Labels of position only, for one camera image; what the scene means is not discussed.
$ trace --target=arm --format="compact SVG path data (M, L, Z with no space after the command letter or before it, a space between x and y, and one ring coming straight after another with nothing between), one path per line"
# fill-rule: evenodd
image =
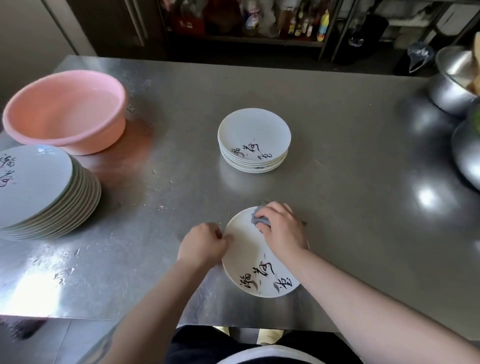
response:
M370 364L480 363L480 351L438 322L383 294L308 249L291 208L272 202L257 228L274 254Z
M231 237L216 224L194 227L160 282L78 364L162 363L188 300L219 263Z

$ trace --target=stainless steel table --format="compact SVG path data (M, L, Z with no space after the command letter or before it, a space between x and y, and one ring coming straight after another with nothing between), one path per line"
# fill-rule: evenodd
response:
M424 79L73 56L56 71L71 69L122 81L130 121L112 148L78 157L103 184L79 230L0 241L0 314L120 319L175 261L192 225L224 227L244 208L280 200L308 222L314 251L480 339L480 196L451 161L458 121L430 104ZM275 171L243 173L220 155L218 125L246 107L290 126ZM13 145L0 134L1 149ZM222 267L181 322L336 330L302 287L261 299Z

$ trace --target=metal pot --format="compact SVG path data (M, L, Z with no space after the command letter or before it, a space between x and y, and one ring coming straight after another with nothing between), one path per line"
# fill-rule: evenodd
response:
M460 172L476 189L480 190L480 134L474 120L480 118L480 102L475 101L452 135L452 152Z
M445 47L438 51L435 64L439 71L428 84L430 99L443 111L464 118L477 95L466 89L475 78L472 52L461 46Z

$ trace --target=person's left hand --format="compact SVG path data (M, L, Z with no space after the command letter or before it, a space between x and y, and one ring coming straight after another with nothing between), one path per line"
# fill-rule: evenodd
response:
M194 226L180 244L178 261L210 269L221 262L231 241L233 236L222 237L217 224L210 222Z

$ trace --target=black pants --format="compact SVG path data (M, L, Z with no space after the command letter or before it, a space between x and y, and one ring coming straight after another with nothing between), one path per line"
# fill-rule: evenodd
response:
M331 332L292 331L276 342L300 350L325 364L362 364L342 339ZM175 331L165 364L216 364L256 344L242 344L211 326L182 326ZM301 363L297 360L265 358L249 363Z

